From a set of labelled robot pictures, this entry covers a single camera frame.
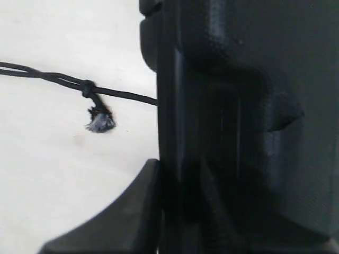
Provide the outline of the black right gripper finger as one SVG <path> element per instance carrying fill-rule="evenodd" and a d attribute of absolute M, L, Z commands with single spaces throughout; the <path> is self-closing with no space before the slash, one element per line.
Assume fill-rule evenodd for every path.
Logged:
<path fill-rule="evenodd" d="M 159 162 L 149 159 L 106 209 L 44 244 L 40 253 L 156 253 L 160 232 Z"/>

